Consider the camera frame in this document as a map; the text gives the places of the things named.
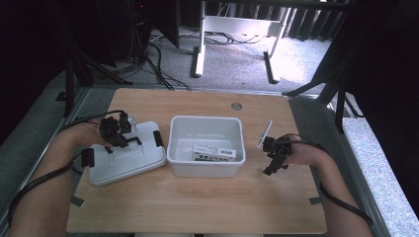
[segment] white metal frame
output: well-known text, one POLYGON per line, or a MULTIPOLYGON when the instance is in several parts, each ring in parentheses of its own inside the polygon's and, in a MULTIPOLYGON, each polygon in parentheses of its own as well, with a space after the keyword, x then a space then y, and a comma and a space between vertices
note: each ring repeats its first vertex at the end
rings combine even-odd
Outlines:
POLYGON ((278 67, 273 67, 271 59, 273 58, 278 41, 283 37, 287 20, 290 15, 291 8, 288 8, 284 19, 278 21, 265 21, 256 19, 243 19, 231 17, 207 16, 206 1, 201 2, 201 18, 200 18, 200 45, 198 48, 198 56, 195 74, 198 77, 204 75, 204 61, 206 54, 205 32, 218 32, 227 34, 246 34, 260 37, 275 37, 276 40, 272 49, 266 57, 269 63, 269 70, 273 76, 274 82, 279 82, 280 75, 278 67))

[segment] wooden table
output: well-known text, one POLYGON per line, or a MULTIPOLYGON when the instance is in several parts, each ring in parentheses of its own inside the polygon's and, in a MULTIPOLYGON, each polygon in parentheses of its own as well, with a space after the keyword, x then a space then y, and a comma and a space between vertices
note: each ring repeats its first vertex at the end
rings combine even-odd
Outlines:
POLYGON ((69 232, 160 233, 324 233, 321 204, 309 167, 290 166, 266 176, 271 158, 257 148, 269 136, 297 133, 293 114, 281 96, 119 89, 109 110, 124 110, 136 122, 158 123, 167 146, 173 116, 236 117, 242 121, 246 162, 234 178, 175 177, 170 164, 102 187, 85 169, 70 206, 69 232), (242 110, 231 105, 240 103, 242 110))

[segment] black clamp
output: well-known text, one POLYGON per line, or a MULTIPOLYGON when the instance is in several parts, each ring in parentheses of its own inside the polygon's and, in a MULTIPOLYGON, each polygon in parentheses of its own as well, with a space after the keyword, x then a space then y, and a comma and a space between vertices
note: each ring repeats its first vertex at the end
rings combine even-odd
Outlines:
POLYGON ((267 156, 272 158, 269 166, 263 171, 265 175, 270 176, 273 173, 276 174, 281 168, 287 169, 288 165, 284 166, 283 164, 293 152, 291 143, 287 141, 290 140, 284 136, 278 139, 269 136, 265 137, 263 151, 268 152, 267 156))
MULTIPOLYGON (((116 120, 114 117, 102 118, 99 130, 102 137, 113 146, 127 147, 131 141, 136 141, 138 145, 142 144, 137 136, 132 138, 125 138, 123 136, 123 133, 131 132, 128 115, 124 112, 120 113, 120 120, 116 120)), ((113 153, 111 148, 105 147, 105 149, 109 154, 113 153)))

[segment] object inside bin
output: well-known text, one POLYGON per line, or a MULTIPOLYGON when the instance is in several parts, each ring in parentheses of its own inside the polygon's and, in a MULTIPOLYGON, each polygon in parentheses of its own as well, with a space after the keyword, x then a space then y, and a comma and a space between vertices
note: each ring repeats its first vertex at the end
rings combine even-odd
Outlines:
POLYGON ((233 149, 194 145, 192 160, 194 161, 218 161, 232 162, 236 159, 236 151, 233 149))

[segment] table leg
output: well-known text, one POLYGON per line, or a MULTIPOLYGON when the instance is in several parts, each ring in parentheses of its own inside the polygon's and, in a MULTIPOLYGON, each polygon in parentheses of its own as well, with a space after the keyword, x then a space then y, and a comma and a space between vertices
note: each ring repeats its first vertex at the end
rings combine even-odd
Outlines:
POLYGON ((204 59, 206 56, 206 46, 204 45, 206 35, 206 2, 201 2, 201 18, 200 18, 200 45, 197 55, 197 67, 195 75, 201 77, 204 75, 204 59))

